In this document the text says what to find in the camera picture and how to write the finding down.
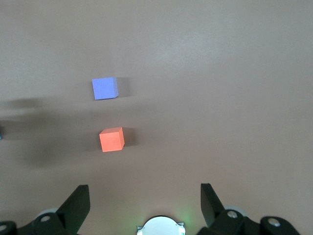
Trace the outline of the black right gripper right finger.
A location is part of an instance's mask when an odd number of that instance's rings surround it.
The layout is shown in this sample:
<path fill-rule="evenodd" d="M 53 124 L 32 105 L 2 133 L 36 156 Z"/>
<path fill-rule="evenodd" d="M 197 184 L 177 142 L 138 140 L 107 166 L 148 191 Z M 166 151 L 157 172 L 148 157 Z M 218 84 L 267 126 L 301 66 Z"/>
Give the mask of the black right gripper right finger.
<path fill-rule="evenodd" d="M 225 209 L 211 184 L 201 184 L 201 211 L 206 226 L 201 235 L 259 235 L 260 224 L 238 210 Z"/>

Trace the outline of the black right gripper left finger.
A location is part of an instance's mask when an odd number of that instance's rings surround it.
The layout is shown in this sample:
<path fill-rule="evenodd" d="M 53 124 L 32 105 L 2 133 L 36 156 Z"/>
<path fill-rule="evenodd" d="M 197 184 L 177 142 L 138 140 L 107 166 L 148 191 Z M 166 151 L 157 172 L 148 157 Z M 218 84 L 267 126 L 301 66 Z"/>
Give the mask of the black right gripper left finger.
<path fill-rule="evenodd" d="M 19 235 L 77 235 L 90 211 L 88 185 L 79 185 L 56 212 L 47 212 L 18 228 Z"/>

